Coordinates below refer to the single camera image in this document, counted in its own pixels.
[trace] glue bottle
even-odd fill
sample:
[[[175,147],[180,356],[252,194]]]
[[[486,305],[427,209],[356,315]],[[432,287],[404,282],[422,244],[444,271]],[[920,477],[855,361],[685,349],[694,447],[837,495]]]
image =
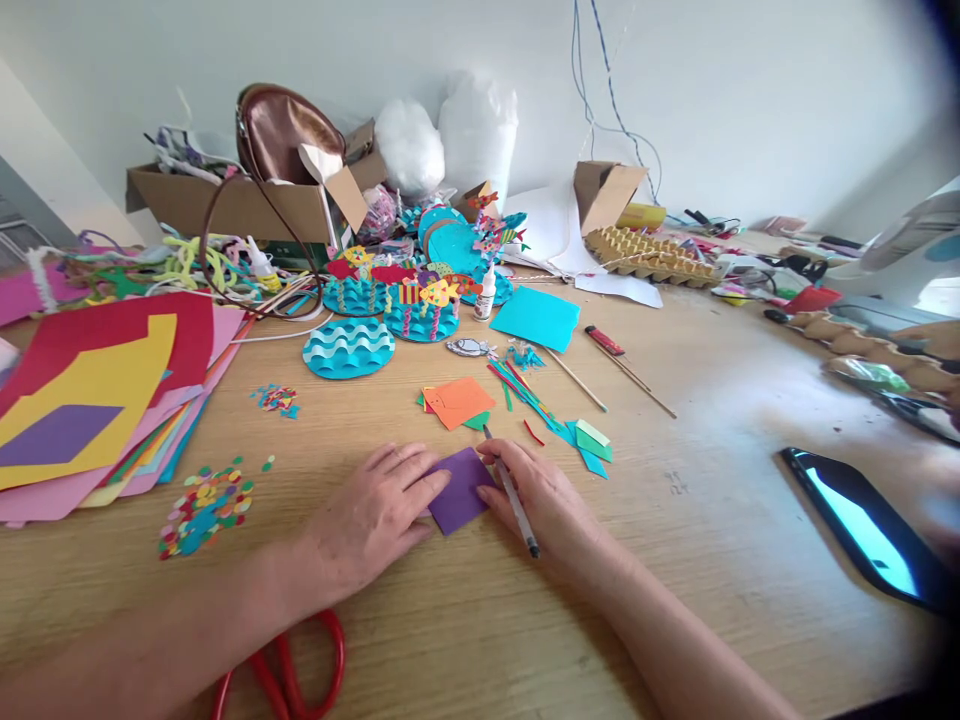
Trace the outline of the glue bottle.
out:
[[[280,278],[277,277],[277,271],[273,269],[267,256],[257,247],[257,243],[250,235],[247,235],[247,245],[250,265],[253,267],[253,274],[257,276],[257,281],[269,292],[280,292]]]
[[[483,276],[483,288],[477,295],[477,302],[473,306],[473,319],[478,322],[487,322],[490,319],[490,311],[493,310],[493,298],[497,294],[497,271],[493,263],[490,263],[490,269]]]

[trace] red scissors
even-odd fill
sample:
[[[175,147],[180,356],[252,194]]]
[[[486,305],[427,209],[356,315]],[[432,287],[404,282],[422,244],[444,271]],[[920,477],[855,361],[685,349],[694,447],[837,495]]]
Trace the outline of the red scissors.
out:
[[[343,627],[333,610],[323,610],[314,615],[313,619],[319,620],[330,631],[336,652],[333,681],[330,683],[327,697],[318,707],[308,708],[303,702],[300,683],[297,680],[297,670],[293,666],[293,658],[290,656],[290,640],[287,633],[281,633],[271,643],[260,648],[250,657],[249,662],[253,666],[253,672],[256,674],[257,680],[260,681],[260,686],[266,693],[270,706],[273,708],[273,713],[278,720],[320,720],[330,712],[330,709],[337,702],[337,696],[340,694],[340,686],[343,684],[343,668],[346,663]],[[276,646],[276,654],[280,660],[283,688],[280,687],[280,683],[267,664],[266,651],[271,645]],[[220,678],[220,682],[217,684],[217,699],[213,706],[213,714],[210,716],[211,720],[222,720],[223,718],[227,705],[227,690],[230,688],[230,678],[232,677],[233,670]]]

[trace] colored paper stack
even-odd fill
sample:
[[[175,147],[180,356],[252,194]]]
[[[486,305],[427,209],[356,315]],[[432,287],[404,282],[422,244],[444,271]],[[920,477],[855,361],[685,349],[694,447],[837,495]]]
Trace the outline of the colored paper stack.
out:
[[[0,386],[0,522],[60,520],[170,482],[244,317],[175,293],[44,318]]]

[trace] smartphone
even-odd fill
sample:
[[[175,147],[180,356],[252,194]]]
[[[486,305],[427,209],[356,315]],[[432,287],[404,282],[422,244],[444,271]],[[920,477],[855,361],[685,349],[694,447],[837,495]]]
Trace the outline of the smartphone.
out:
[[[936,613],[953,611],[950,571],[863,474],[798,448],[780,456],[871,585]]]

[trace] right hand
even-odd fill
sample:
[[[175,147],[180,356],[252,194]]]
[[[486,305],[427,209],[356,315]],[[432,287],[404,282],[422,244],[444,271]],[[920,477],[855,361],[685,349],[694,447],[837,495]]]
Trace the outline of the right hand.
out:
[[[480,443],[477,452],[487,465],[493,465],[496,457],[503,461],[516,481],[520,501],[544,560],[565,575],[582,571],[596,549],[612,541],[567,476],[544,456],[512,440],[499,438]],[[509,478],[500,480],[510,482]],[[481,485],[477,494],[522,540],[506,493]]]

